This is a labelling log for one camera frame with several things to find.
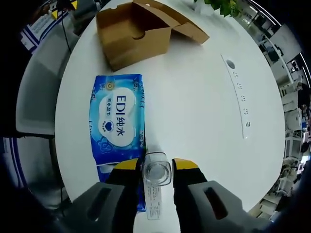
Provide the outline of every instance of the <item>white sticker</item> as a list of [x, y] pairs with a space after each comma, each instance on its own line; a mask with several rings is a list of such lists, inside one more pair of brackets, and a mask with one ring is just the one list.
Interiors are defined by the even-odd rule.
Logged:
[[161, 187], [148, 186], [144, 183], [144, 191], [148, 220], [159, 220], [162, 212]]

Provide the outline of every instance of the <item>blue package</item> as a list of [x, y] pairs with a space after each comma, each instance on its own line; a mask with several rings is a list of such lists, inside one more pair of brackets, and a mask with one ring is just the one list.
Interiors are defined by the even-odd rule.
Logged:
[[[105, 182], [115, 164], [142, 156], [144, 99], [141, 74], [96, 77], [90, 101], [89, 129], [101, 182]], [[144, 203], [138, 206], [139, 211], [144, 211]]]

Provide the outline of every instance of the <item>green plant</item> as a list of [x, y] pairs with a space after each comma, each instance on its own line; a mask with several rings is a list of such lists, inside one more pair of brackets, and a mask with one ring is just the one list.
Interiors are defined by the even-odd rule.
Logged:
[[220, 14], [224, 17], [231, 15], [237, 17], [241, 13], [241, 8], [237, 4], [237, 0], [204, 0], [205, 4], [210, 4], [214, 10], [220, 8]]

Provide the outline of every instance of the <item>cardboard box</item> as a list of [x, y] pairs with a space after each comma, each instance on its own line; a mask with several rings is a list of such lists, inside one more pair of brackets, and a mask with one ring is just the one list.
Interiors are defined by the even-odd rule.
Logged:
[[113, 71], [164, 54], [171, 31], [203, 44], [209, 36], [188, 18], [153, 0], [134, 0], [96, 16], [97, 32]]

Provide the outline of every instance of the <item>white round table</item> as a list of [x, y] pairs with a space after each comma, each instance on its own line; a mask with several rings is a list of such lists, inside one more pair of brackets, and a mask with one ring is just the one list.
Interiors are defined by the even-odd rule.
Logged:
[[[112, 0], [105, 9], [125, 2]], [[153, 128], [168, 159], [194, 161], [207, 180], [230, 190], [249, 211], [271, 188], [282, 165], [285, 124], [276, 81], [258, 46], [234, 18], [199, 15], [181, 0], [161, 2], [196, 23], [210, 39], [201, 46], [173, 35], [166, 54], [113, 73], [92, 20], [72, 52], [57, 99], [56, 152], [67, 193], [74, 200], [99, 181], [88, 128], [96, 75], [140, 73], [146, 128]], [[252, 118], [247, 139], [221, 54], [234, 61], [247, 87]], [[162, 219], [148, 221], [140, 213], [134, 231], [179, 232], [172, 184], [162, 187], [162, 201]]]

